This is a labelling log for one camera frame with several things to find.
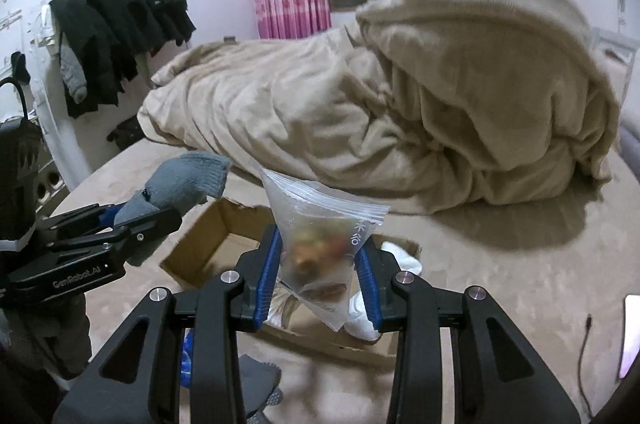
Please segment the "grey knitted sock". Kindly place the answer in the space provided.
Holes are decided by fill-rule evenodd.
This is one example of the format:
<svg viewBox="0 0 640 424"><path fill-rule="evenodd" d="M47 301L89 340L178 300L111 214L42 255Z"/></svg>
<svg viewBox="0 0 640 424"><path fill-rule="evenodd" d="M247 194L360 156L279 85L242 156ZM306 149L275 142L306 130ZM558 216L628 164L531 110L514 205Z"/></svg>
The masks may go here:
<svg viewBox="0 0 640 424"><path fill-rule="evenodd" d="M231 162L224 156L189 151L160 164L129 201L117 212L119 226L161 210L174 208L184 216L208 198L220 199L226 188Z"/></svg>

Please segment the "beige bed sheet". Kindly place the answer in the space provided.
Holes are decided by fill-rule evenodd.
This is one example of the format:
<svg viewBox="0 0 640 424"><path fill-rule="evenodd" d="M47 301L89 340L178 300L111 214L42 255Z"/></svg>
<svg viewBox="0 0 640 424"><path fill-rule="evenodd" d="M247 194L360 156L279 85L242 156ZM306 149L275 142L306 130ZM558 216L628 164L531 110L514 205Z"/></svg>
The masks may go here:
<svg viewBox="0 0 640 424"><path fill-rule="evenodd" d="M600 188L576 181L557 199L482 203L433 216L385 219L383 232L420 245L424 278L461 291L484 286L560 380L581 415L617 385L623 301L639 289L639 185L608 158ZM305 352L273 337L241 335L241 352L282 371L276 423L382 423L390 374Z"/></svg>

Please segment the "blue tissue pack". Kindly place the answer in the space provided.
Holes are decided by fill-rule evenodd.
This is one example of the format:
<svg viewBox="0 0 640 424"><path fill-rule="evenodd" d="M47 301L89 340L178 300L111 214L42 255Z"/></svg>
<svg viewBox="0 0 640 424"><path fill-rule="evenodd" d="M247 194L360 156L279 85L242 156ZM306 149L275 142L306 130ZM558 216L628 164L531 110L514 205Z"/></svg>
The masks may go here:
<svg viewBox="0 0 640 424"><path fill-rule="evenodd" d="M180 360L180 385L184 388L191 386L193 362L193 330L187 329L184 333L181 360Z"/></svg>

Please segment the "black clothes pile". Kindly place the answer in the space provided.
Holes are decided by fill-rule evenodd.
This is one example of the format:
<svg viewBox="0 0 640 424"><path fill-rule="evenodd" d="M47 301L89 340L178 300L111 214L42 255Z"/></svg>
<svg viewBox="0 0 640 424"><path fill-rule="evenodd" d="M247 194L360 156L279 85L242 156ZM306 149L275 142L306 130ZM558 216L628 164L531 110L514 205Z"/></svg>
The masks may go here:
<svg viewBox="0 0 640 424"><path fill-rule="evenodd" d="M191 39L188 0L51 0L67 114L116 106L137 58Z"/></svg>

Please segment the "white sock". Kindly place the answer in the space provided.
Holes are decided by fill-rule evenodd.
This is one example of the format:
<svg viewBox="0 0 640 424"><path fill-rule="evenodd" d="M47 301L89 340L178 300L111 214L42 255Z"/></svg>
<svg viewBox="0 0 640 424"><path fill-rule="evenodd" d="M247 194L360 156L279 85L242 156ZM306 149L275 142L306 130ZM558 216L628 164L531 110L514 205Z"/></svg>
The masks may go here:
<svg viewBox="0 0 640 424"><path fill-rule="evenodd" d="M359 292L348 302L344 330L357 340L376 342L384 333L396 332L407 315L407 304L394 292L394 279L408 272L420 277L423 266L400 245L367 240L355 258Z"/></svg>

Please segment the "white coat rack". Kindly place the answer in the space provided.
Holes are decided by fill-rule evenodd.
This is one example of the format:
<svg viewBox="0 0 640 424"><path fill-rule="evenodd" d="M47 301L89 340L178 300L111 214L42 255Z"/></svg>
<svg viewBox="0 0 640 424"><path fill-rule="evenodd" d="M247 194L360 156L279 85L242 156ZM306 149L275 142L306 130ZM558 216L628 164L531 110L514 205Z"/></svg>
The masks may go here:
<svg viewBox="0 0 640 424"><path fill-rule="evenodd" d="M54 25L50 6L40 2L32 8L1 13L1 75L12 74L12 54L25 57L29 83L21 87L29 117L41 128L43 139L66 186L81 182L74 121L68 115Z"/></svg>

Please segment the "clear snack zip bag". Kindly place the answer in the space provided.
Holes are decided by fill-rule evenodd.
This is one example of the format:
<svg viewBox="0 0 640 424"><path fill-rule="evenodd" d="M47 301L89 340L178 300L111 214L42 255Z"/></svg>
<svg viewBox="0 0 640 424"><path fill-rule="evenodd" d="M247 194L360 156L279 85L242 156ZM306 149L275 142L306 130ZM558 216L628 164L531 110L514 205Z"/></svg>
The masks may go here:
<svg viewBox="0 0 640 424"><path fill-rule="evenodd" d="M260 179L282 238L279 281L332 331L340 330L356 255L390 208L266 168Z"/></svg>

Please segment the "brown cardboard box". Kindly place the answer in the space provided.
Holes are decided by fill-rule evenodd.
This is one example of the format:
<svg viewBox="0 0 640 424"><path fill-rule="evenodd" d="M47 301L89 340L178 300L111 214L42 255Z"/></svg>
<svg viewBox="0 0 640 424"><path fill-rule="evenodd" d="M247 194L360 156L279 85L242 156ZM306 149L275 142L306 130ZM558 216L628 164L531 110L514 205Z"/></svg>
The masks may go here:
<svg viewBox="0 0 640 424"><path fill-rule="evenodd" d="M262 234L272 223L270 209L264 206L245 206L228 199L208 202L186 214L160 266L185 290L201 288L210 278L234 266L243 253L258 248ZM343 330L330 330L300 303L292 302L282 312L285 318L280 326L265 322L260 332L328 357L387 369L395 364L395 333L367 343Z"/></svg>

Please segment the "grey pillow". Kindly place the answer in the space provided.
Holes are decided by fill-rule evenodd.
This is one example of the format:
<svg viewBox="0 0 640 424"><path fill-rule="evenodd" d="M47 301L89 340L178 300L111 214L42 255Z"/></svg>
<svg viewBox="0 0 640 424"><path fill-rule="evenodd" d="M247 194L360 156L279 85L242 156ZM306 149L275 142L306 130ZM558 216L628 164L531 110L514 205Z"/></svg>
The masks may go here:
<svg viewBox="0 0 640 424"><path fill-rule="evenodd" d="M620 156L637 181L640 181L640 141L625 126L620 126L618 133L620 134Z"/></svg>

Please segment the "beige fleece blanket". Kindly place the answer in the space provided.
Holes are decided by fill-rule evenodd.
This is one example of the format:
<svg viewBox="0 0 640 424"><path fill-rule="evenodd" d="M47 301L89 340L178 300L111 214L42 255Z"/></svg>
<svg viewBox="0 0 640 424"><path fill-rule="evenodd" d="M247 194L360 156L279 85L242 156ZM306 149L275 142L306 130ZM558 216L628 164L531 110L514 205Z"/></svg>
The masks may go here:
<svg viewBox="0 0 640 424"><path fill-rule="evenodd" d="M402 214L603 180L620 118L571 0L370 0L300 40L196 46L152 81L149 139Z"/></svg>

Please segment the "white smartphone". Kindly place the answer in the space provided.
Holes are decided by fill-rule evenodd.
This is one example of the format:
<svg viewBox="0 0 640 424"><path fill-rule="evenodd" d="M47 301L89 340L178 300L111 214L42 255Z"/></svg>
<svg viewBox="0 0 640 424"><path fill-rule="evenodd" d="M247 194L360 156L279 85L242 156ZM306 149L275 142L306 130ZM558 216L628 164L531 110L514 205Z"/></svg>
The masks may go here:
<svg viewBox="0 0 640 424"><path fill-rule="evenodd" d="M628 294L624 299L624 328L618 378L626 378L640 348L640 295Z"/></svg>

